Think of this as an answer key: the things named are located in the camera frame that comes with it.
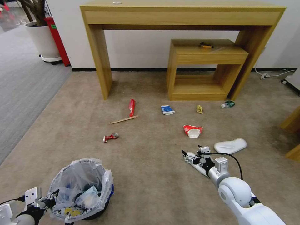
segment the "black cable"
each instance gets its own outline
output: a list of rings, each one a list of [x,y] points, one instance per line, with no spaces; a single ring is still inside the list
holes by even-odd
[[[243,172],[240,163],[238,162],[237,158],[235,158],[233,155],[225,153],[225,152],[213,152],[213,153],[201,153],[202,155],[228,155],[234,158],[234,160],[237,162],[238,168],[240,169],[240,174],[241,174],[241,180],[243,180]]]
[[[0,205],[2,205],[2,204],[4,204],[4,203],[7,203],[7,202],[10,202],[10,201],[12,201],[12,200],[24,202],[24,201],[25,201],[25,195],[22,195],[22,196],[19,197],[19,198],[15,198],[15,199],[11,199],[11,200],[2,202],[2,203],[0,203]]]

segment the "gray carpet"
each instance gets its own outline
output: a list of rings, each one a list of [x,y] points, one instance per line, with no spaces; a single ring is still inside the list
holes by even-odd
[[[0,35],[0,164],[71,74],[38,57],[25,28]]]

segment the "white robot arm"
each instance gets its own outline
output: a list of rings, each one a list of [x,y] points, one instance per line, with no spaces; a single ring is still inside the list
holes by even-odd
[[[0,225],[38,225],[45,212],[56,204],[59,190],[41,198],[41,189],[35,187],[20,198],[0,204]],[[24,211],[17,212],[17,201],[25,202]]]
[[[199,146],[198,154],[188,155],[182,150],[186,162],[201,166],[216,186],[222,201],[237,217],[239,225],[285,225],[279,216],[264,206],[251,192],[250,186],[228,173],[228,160],[210,158],[209,147]]]

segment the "small yellow toy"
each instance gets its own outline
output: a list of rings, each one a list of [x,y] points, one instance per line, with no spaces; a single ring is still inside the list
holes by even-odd
[[[203,114],[203,108],[201,105],[197,106],[197,113]]]

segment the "wooden shelf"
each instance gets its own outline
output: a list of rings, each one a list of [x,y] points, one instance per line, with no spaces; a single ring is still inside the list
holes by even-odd
[[[224,100],[227,93],[211,78],[176,79],[171,100]]]
[[[203,48],[201,42],[213,48]],[[172,39],[167,72],[170,100],[225,100],[247,56],[229,39]],[[213,75],[178,75],[180,64],[218,66]]]

